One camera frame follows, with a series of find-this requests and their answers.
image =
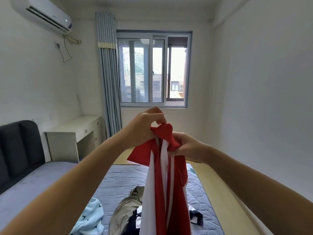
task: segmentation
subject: gray headboard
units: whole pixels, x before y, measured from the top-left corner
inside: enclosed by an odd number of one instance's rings
[[[44,163],[35,122],[23,120],[0,126],[0,194]]]

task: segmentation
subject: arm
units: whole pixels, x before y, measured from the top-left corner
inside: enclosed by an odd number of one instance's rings
[[[154,121],[166,122],[157,107],[137,115],[128,126],[40,194],[0,235],[68,235],[115,159],[124,150],[154,138],[150,130]]]
[[[192,161],[211,166],[272,233],[313,233],[312,202],[209,145],[184,133],[173,135],[182,146],[171,156],[184,155]]]

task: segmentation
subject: air conditioner pipe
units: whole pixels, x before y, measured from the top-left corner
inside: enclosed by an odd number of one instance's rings
[[[65,37],[70,43],[74,43],[74,44],[81,45],[81,40],[80,40],[80,39],[73,39],[72,37],[68,36],[67,34],[65,34],[64,37]]]

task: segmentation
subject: hand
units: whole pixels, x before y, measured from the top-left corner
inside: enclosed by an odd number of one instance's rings
[[[123,134],[128,148],[139,146],[153,138],[154,133],[150,127],[153,122],[166,123],[163,112],[154,106],[138,114],[125,128],[120,131]]]
[[[169,156],[185,156],[187,160],[203,163],[212,147],[185,133],[173,132],[173,137],[181,144],[176,151],[168,152]]]

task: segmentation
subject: red fabric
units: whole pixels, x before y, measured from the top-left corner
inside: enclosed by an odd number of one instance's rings
[[[162,173],[160,163],[160,152],[162,140],[165,139],[169,145],[168,151],[174,151],[180,144],[176,142],[172,136],[173,127],[170,124],[162,124],[159,127],[151,127],[151,130],[159,138],[159,145],[156,140],[152,139],[140,146],[137,146],[132,151],[127,160],[149,166],[151,151],[154,154],[155,165],[155,207],[156,207],[156,233],[157,235],[165,234],[182,234],[190,235],[190,217],[184,194],[184,186],[188,180],[188,173],[186,168],[186,160],[184,156],[177,156],[174,158],[174,165],[171,165],[170,159],[168,163],[167,173],[167,192],[166,192],[166,209],[163,195]],[[173,199],[170,213],[170,220],[168,228],[166,228],[167,214],[169,211],[170,200],[170,171],[174,166],[174,187]]]

